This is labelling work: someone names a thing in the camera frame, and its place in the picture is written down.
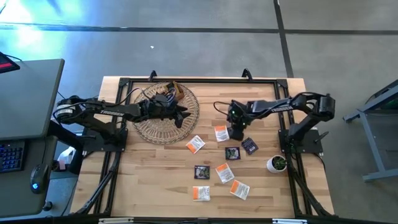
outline potted plant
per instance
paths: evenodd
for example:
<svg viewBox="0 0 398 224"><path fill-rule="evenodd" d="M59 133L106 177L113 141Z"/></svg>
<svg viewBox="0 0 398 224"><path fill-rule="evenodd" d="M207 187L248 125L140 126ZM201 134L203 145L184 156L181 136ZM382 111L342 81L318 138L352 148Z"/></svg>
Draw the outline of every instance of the potted plant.
<svg viewBox="0 0 398 224"><path fill-rule="evenodd" d="M286 170L286 165L286 159L280 155L273 156L267 161L267 169L275 174Z"/></svg>

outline gray floor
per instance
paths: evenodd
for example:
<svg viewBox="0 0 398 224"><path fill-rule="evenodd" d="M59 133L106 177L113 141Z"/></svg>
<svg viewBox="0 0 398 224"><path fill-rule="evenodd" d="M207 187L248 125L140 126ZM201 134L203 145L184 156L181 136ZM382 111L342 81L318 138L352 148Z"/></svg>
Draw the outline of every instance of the gray floor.
<svg viewBox="0 0 398 224"><path fill-rule="evenodd" d="M286 29L398 29L393 0L280 0L280 8ZM9 2L0 22L277 28L272 0L20 0ZM151 70L238 77L247 67L255 77L286 77L278 34L65 32L21 26L0 30L0 37L1 51L23 60L64 58L60 92L65 96L97 95L105 75L148 75ZM376 165L361 123L341 119L398 78L397 42L398 35L287 36L294 76L305 79L307 90L329 92L336 99L336 118L318 127L330 132L323 140L324 160L335 213L341 217L398 222L398 178L362 181ZM51 187L49 197L64 208L76 178L58 181L65 183Z"/></svg>

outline woven basket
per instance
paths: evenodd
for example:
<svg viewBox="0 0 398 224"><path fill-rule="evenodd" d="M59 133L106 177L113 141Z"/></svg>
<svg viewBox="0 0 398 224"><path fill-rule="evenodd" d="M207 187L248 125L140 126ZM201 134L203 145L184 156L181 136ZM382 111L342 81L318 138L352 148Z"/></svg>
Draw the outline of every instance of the woven basket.
<svg viewBox="0 0 398 224"><path fill-rule="evenodd" d="M167 82L156 83L145 89L145 94L149 97L154 96L157 92L160 93L164 89L163 87ZM149 119L140 123L133 123L139 135L146 141L155 144L170 144L186 138L195 128L199 119L199 102L195 95L184 85L178 84L183 92L184 98L178 102L178 105L188 108L186 112L191 115L184 119L181 128L177 128L174 125L174 119ZM146 97L140 93L135 103L146 99Z"/></svg>

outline wooden tabletop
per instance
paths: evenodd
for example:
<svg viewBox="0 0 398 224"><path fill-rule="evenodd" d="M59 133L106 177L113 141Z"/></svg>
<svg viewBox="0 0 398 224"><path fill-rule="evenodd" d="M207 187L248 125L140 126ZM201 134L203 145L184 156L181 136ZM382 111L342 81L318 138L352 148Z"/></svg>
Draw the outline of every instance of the wooden tabletop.
<svg viewBox="0 0 398 224"><path fill-rule="evenodd" d="M99 99L114 102L120 77L104 77ZM288 78L292 96L305 91L304 80ZM246 103L248 100L275 100L273 85L268 84L220 84L183 83L198 98L200 118L190 137L173 144L159 145L143 140L128 122L129 136L126 151L122 154L116 184L112 216L130 217L236 217L236 218L288 218L293 217L287 172L272 174L266 169L267 160L280 154L277 131L280 129L277 114L255 120L245 131L259 146L252 155L241 149L241 159L228 161L235 180L250 186L249 195L242 200L229 190L233 181L221 183L215 168L226 162L224 149L240 146L240 142L229 140L216 142L214 127L226 125L226 116L213 108L214 101L230 102L232 99ZM133 88L146 88L150 83L136 83ZM139 94L135 91L131 103ZM226 110L227 105L220 105ZM295 121L305 114L294 111ZM104 122L109 116L98 115ZM199 135L206 145L192 154L186 143ZM103 164L103 152L92 153L83 161L76 186L71 212L77 211L89 199L98 185ZM311 154L302 155L307 185L317 200L333 213L325 172L319 158ZM210 180L196 180L194 165L211 167ZM195 202L193 186L210 186L211 200ZM304 212L302 193L298 187L300 208ZM103 197L103 207L108 194Z"/></svg>

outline keyboard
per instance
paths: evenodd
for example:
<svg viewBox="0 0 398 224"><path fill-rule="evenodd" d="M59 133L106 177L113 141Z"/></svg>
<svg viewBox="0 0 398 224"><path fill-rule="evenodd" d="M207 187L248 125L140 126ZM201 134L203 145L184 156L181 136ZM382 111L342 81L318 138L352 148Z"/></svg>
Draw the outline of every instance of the keyboard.
<svg viewBox="0 0 398 224"><path fill-rule="evenodd" d="M24 168L25 141L0 142L0 173Z"/></svg>

